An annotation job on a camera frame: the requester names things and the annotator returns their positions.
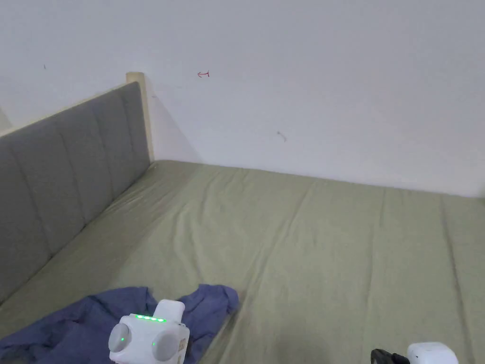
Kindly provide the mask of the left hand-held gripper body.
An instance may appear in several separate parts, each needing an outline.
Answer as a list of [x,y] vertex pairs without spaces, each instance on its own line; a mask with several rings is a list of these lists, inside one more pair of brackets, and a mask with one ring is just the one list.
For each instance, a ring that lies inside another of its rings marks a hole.
[[159,301],[154,314],[123,316],[109,336],[109,359],[116,364],[182,364],[190,330],[181,322],[184,303]]

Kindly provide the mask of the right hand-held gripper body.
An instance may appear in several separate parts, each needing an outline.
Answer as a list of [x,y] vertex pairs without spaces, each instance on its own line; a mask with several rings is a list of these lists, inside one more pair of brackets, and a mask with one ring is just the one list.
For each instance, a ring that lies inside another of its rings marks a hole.
[[458,364],[455,353],[440,342],[410,344],[406,355],[393,354],[394,364]]

